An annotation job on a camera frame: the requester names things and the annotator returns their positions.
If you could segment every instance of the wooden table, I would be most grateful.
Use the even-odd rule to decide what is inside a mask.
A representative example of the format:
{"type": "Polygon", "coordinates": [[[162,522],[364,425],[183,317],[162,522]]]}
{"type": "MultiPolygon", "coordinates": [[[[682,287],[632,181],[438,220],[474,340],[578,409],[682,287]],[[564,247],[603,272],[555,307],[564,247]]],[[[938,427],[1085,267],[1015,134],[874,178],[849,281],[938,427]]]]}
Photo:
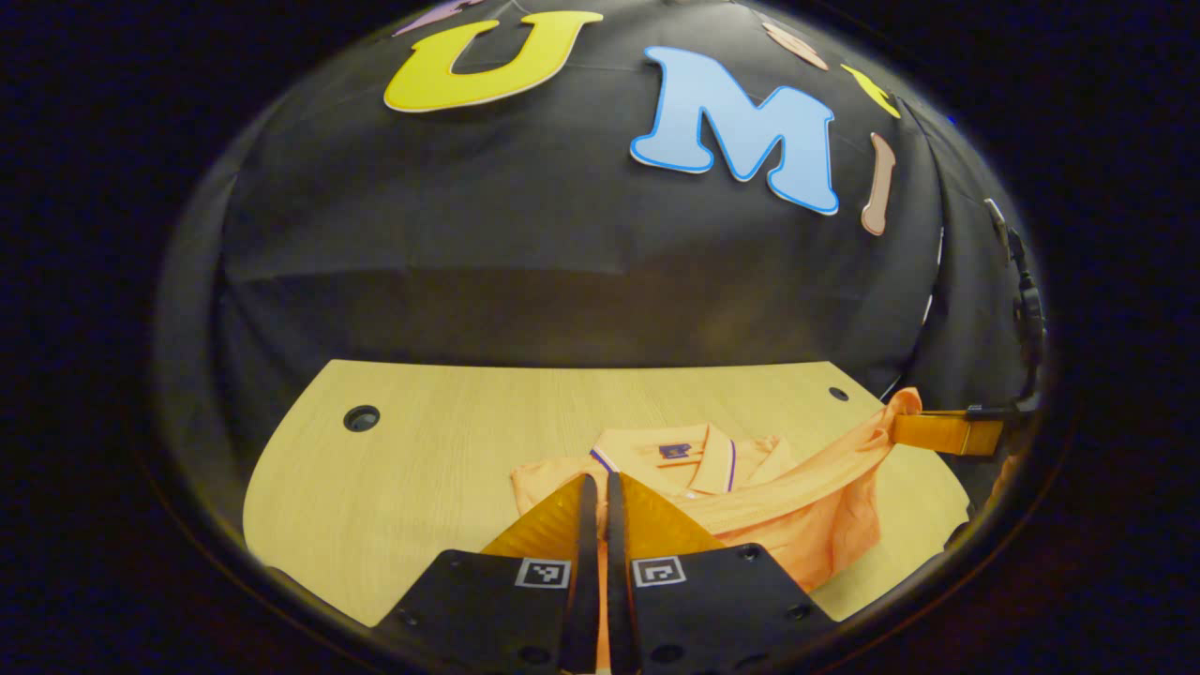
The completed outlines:
{"type": "MultiPolygon", "coordinates": [[[[803,460],[882,404],[828,363],[566,370],[330,362],[254,468],[250,550],[335,608],[378,623],[445,549],[479,550],[517,518],[509,474],[583,455],[606,428],[713,423],[734,438],[776,434],[803,460]],[[850,395],[830,395],[836,387],[850,395]],[[378,424],[343,425],[373,405],[378,424]]],[[[882,540],[817,589],[844,619],[899,584],[966,520],[967,495],[932,452],[880,466],[882,540]]]]}

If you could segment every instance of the yellow letter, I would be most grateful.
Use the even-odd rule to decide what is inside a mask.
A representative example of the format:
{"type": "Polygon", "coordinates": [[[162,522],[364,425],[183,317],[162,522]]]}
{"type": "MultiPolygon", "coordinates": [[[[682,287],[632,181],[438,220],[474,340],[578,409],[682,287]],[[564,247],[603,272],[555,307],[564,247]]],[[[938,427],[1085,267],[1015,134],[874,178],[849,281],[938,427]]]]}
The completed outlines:
{"type": "Polygon", "coordinates": [[[900,110],[896,110],[895,108],[892,107],[892,103],[888,103],[888,95],[882,89],[880,89],[878,84],[875,84],[874,82],[871,82],[871,78],[856,71],[854,68],[847,66],[846,64],[842,64],[841,67],[846,68],[847,71],[850,71],[851,74],[854,76],[854,79],[858,80],[858,85],[862,86],[863,91],[865,91],[866,95],[871,97],[871,101],[878,103],[880,107],[887,110],[888,114],[890,114],[892,117],[900,119],[900,110]]]}
{"type": "Polygon", "coordinates": [[[533,24],[511,62],[481,73],[450,72],[455,60],[476,35],[499,25],[478,22],[452,28],[413,44],[415,54],[391,78],[383,100],[403,113],[476,106],[533,89],[554,77],[566,62],[583,24],[602,20],[594,12],[540,12],[521,19],[533,24]]]}

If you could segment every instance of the light blue letter m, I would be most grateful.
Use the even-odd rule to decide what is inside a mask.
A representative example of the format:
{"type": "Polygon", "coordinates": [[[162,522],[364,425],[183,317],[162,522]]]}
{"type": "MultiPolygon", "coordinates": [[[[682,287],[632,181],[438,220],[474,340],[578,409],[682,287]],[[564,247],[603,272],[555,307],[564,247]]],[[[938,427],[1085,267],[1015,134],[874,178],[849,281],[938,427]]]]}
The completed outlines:
{"type": "Polygon", "coordinates": [[[828,106],[780,86],[755,107],[725,66],[708,56],[673,47],[647,47],[646,55],[662,66],[662,90],[654,130],[630,144],[635,160],[686,173],[713,168],[713,153],[700,142],[701,119],[707,117],[734,178],[754,178],[782,142],[784,159],[767,174],[772,192],[820,214],[838,213],[829,175],[828,106]]]}

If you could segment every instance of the shirt fabric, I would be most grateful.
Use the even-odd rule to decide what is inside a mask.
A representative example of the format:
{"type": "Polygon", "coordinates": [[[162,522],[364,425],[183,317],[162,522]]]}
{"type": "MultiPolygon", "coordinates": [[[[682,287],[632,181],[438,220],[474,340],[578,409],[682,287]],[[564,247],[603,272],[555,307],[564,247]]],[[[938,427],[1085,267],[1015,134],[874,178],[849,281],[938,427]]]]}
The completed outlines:
{"type": "Polygon", "coordinates": [[[587,455],[517,467],[512,488],[524,514],[588,473],[596,480],[604,533],[608,473],[629,473],[726,545],[763,545],[808,592],[880,540],[875,471],[894,446],[888,430],[895,416],[920,410],[914,388],[896,392],[886,407],[802,462],[785,438],[736,441],[713,424],[610,429],[587,455]]]}

